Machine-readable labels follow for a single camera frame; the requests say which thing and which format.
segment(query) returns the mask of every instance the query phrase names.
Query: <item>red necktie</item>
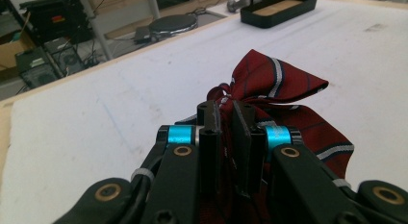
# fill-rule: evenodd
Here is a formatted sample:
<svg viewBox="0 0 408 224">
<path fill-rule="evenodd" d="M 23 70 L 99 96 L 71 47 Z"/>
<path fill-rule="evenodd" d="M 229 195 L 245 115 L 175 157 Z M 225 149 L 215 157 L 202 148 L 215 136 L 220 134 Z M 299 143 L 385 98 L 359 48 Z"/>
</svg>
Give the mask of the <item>red necktie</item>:
<svg viewBox="0 0 408 224">
<path fill-rule="evenodd" d="M 256 110 L 257 122 L 293 126 L 310 148 L 340 178 L 344 177 L 353 145 L 333 126 L 305 106 L 278 105 L 291 103 L 315 94 L 328 86 L 328 82 L 286 62 L 254 50 L 243 57 L 232 74 L 230 85 L 214 87 L 207 100 L 219 104 L 222 122 L 224 158 L 220 194 L 203 197 L 200 223 L 270 223 L 266 207 L 266 186 L 253 194 L 250 201 L 234 193 L 235 168 L 232 160 L 230 123 L 233 100 L 251 104 Z M 268 174 L 268 165 L 264 173 Z"/>
</svg>

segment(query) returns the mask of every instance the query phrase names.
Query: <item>white table surface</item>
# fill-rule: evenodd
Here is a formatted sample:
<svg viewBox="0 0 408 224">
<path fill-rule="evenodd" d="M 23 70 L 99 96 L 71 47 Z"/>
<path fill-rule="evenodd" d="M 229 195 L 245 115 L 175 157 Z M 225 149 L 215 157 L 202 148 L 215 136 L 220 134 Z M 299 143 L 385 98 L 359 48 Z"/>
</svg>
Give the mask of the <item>white table surface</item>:
<svg viewBox="0 0 408 224">
<path fill-rule="evenodd" d="M 250 49 L 330 82 L 296 104 L 355 145 L 354 189 L 379 179 L 408 190 L 408 10 L 361 2 L 318 0 L 271 29 L 230 16 L 16 100 L 0 223 L 52 222 L 93 183 L 129 179 L 158 128 L 194 114 Z"/>
</svg>

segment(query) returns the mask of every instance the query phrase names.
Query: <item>red fabric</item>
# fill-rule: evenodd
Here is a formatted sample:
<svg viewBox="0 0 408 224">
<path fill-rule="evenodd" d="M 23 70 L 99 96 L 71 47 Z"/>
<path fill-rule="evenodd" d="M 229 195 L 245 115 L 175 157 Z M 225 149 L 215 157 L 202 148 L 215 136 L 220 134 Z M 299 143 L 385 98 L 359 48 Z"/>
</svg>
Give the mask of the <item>red fabric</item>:
<svg viewBox="0 0 408 224">
<path fill-rule="evenodd" d="M 258 122 L 274 122 L 299 129 L 305 145 L 334 173 L 344 177 L 352 144 L 311 109 L 277 105 L 300 100 L 327 86 L 327 81 L 251 50 L 235 68 L 230 85 L 221 84 L 209 91 L 207 100 L 216 100 L 219 104 L 224 147 L 220 154 L 224 158 L 220 194 L 201 199 L 200 223 L 270 223 L 267 186 L 262 187 L 261 193 L 252 194 L 250 200 L 234 192 L 236 169 L 230 131 L 233 100 L 253 105 Z M 265 164 L 263 177 L 266 181 L 269 178 L 268 164 Z"/>
</svg>

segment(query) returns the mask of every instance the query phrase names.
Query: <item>black tray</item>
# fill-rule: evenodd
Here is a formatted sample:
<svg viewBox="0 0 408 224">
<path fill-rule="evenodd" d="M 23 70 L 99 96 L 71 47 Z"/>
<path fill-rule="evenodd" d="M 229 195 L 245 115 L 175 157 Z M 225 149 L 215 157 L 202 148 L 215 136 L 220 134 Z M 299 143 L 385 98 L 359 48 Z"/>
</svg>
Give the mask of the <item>black tray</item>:
<svg viewBox="0 0 408 224">
<path fill-rule="evenodd" d="M 258 10 L 264 10 L 281 4 L 289 3 L 290 5 L 293 3 L 293 1 L 298 1 L 298 3 L 273 14 L 260 15 L 256 13 Z M 314 10 L 317 1 L 318 0 L 264 0 L 257 4 L 242 8 L 241 22 L 259 28 L 270 28 L 301 14 Z"/>
</svg>

